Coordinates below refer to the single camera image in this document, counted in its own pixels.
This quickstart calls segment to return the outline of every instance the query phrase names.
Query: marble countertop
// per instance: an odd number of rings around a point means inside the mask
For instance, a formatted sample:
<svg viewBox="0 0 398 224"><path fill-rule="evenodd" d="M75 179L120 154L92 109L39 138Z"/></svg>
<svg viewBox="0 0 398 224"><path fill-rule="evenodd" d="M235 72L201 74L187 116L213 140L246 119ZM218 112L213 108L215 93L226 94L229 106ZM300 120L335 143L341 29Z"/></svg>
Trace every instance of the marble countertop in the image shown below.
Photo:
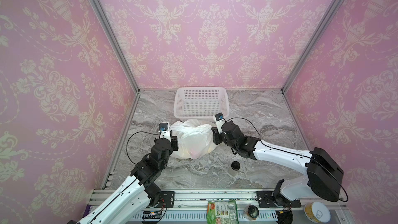
<svg viewBox="0 0 398 224"><path fill-rule="evenodd" d="M140 99L127 139L135 132L157 133L159 123L170 125L179 119L173 114L175 91L141 91ZM250 120L267 142L295 149L305 149L289 110L279 89L267 91L228 91L230 115ZM258 134L250 123L234 119L242 132L248 136ZM127 146L133 162L139 162L150 152L154 139L150 134L136 134ZM134 168L127 155L126 144L117 162L111 188L116 189ZM235 177L228 173L233 161L241 164ZM281 179L292 179L300 173L266 161L245 159L233 155L230 147L219 144L214 151L198 159L170 157L167 168L155 181L161 189L211 189L211 188L273 188Z"/></svg>

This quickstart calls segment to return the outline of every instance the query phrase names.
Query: white plastic basket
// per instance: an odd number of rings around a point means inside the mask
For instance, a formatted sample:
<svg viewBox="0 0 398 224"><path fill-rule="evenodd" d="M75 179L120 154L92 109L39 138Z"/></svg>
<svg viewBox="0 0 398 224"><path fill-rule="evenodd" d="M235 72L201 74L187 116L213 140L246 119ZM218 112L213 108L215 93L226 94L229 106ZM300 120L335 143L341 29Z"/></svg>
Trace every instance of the white plastic basket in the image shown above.
<svg viewBox="0 0 398 224"><path fill-rule="evenodd" d="M213 116L222 112L229 115L228 95L222 87L182 87L177 90L174 116L181 121L190 118L214 121Z"/></svg>

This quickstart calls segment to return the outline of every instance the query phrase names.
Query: pink wall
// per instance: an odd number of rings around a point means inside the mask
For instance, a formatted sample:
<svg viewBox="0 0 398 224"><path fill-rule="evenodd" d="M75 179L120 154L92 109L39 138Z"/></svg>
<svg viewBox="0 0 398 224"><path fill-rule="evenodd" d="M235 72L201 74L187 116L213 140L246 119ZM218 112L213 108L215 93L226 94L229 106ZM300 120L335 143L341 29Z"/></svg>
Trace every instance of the pink wall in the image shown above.
<svg viewBox="0 0 398 224"><path fill-rule="evenodd" d="M331 0L101 0L140 88L280 88Z"/></svg>
<svg viewBox="0 0 398 224"><path fill-rule="evenodd" d="M345 0L288 91L312 146L345 171L357 224L396 223L398 0Z"/></svg>
<svg viewBox="0 0 398 224"><path fill-rule="evenodd" d="M80 219L134 94L88 0L0 0L0 223Z"/></svg>

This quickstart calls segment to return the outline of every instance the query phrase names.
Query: black bottle cap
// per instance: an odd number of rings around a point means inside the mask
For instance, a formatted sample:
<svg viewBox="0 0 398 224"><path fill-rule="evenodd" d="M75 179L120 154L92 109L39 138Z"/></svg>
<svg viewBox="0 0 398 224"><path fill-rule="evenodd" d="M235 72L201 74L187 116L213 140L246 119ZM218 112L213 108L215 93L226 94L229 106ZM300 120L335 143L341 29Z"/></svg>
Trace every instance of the black bottle cap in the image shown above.
<svg viewBox="0 0 398 224"><path fill-rule="evenodd" d="M240 169L240 163L238 161L233 161L231 164L231 168L233 170L239 170Z"/></svg>
<svg viewBox="0 0 398 224"><path fill-rule="evenodd" d="M259 215L258 208L256 206L250 205L248 208L248 215L253 219L256 219Z"/></svg>

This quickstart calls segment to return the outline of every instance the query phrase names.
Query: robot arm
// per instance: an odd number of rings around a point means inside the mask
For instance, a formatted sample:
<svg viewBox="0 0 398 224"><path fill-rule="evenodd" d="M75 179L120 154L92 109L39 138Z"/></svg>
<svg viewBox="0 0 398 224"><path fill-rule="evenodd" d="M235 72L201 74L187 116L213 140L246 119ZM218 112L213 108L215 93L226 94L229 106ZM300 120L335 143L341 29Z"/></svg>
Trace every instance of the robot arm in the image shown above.
<svg viewBox="0 0 398 224"><path fill-rule="evenodd" d="M277 183L273 199L279 206L314 194L327 201L338 201L344 172L325 150L317 147L313 151L295 150L245 136L233 121L225 122L222 113L216 114L214 120L216 145L223 142L244 158L277 163L303 174Z"/></svg>
<svg viewBox="0 0 398 224"><path fill-rule="evenodd" d="M155 139L151 152L136 164L122 185L78 223L124 224L137 212L159 203L160 188L154 181L166 168L173 151L178 150L177 137L173 136L169 128L169 122L159 125L163 138Z"/></svg>

